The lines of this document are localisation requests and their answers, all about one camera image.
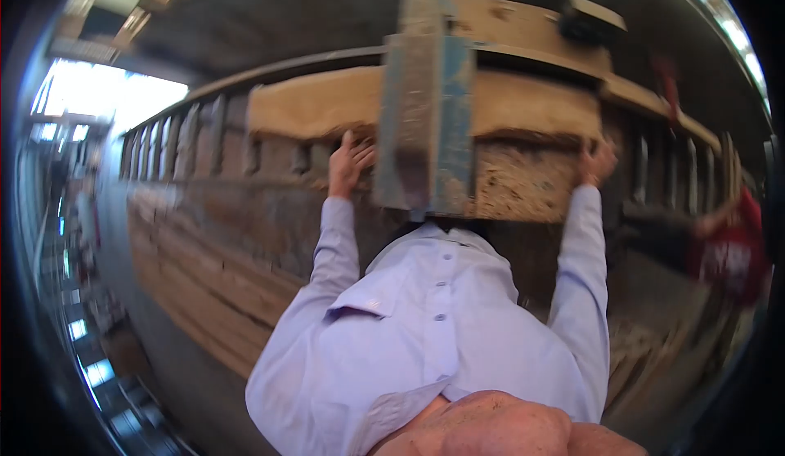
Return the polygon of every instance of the red object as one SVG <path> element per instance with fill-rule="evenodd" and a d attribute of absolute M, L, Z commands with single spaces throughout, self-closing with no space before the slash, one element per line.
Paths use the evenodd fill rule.
<path fill-rule="evenodd" d="M 687 270 L 702 283 L 721 281 L 737 304 L 750 306 L 758 300 L 772 264 L 764 252 L 760 206 L 747 188 L 742 189 L 736 212 L 740 225 L 723 225 L 708 239 L 692 243 Z"/>

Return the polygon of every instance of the man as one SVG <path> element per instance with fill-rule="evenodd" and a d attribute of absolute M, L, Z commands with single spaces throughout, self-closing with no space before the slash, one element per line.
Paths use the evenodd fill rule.
<path fill-rule="evenodd" d="M 721 284 L 742 308 L 768 296 L 772 263 L 765 254 L 760 206 L 745 186 L 737 200 L 698 219 L 692 236 L 686 267 L 693 279 Z"/>
<path fill-rule="evenodd" d="M 515 420 L 530 431 L 528 415 L 548 411 L 555 422 L 546 425 L 557 443 L 556 452 L 545 454 L 566 454 L 570 421 L 599 422 L 608 389 L 597 188 L 615 167 L 613 151 L 603 140 L 593 155 L 587 147 L 581 155 L 544 325 L 516 305 L 509 262 L 480 236 L 456 227 L 446 232 L 426 222 L 390 243 L 358 280 L 349 198 L 375 153 L 367 144 L 355 147 L 345 134 L 330 157 L 311 282 L 281 316 L 248 381 L 248 411 L 262 434 L 284 456 L 406 454 L 388 444 L 423 431 L 428 439 L 428 427 L 444 436 L 440 424 L 466 410 L 471 395 L 468 400 L 485 400 L 484 415 L 515 405 Z M 465 418 L 487 420 L 480 414 Z M 504 451 L 544 444 L 521 440 L 523 432 L 514 430 Z M 420 451 L 412 454 L 437 454 L 412 447 L 411 440 L 402 444 Z M 469 452 L 485 453 L 481 447 Z"/>

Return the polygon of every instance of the person in red shirt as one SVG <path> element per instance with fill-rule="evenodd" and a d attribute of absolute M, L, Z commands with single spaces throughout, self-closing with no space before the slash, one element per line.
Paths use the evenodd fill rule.
<path fill-rule="evenodd" d="M 719 286 L 737 306 L 768 297 L 772 263 L 765 254 L 760 206 L 743 186 L 730 201 L 692 226 L 686 270 L 695 280 Z"/>
<path fill-rule="evenodd" d="M 721 366 L 741 312 L 766 303 L 771 287 L 772 263 L 765 254 L 760 206 L 750 191 L 743 186 L 738 199 L 689 226 L 643 220 L 628 222 L 625 228 L 623 241 L 630 248 L 711 288 L 691 343 L 698 344 L 724 316 L 711 361 Z"/>

